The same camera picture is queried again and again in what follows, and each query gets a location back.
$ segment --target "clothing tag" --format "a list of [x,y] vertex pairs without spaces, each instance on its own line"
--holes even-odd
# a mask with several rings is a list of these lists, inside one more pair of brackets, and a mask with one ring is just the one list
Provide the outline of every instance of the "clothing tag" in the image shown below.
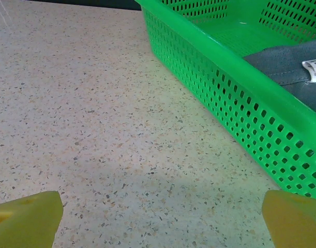
[[311,74],[311,82],[316,83],[316,59],[304,61],[302,65]]

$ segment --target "green mesh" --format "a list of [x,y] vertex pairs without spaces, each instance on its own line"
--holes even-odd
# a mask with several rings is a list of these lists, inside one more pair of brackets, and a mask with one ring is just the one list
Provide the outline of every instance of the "green mesh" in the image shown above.
[[137,0],[154,54],[286,191],[316,198],[316,113],[241,57],[316,38],[316,0]]

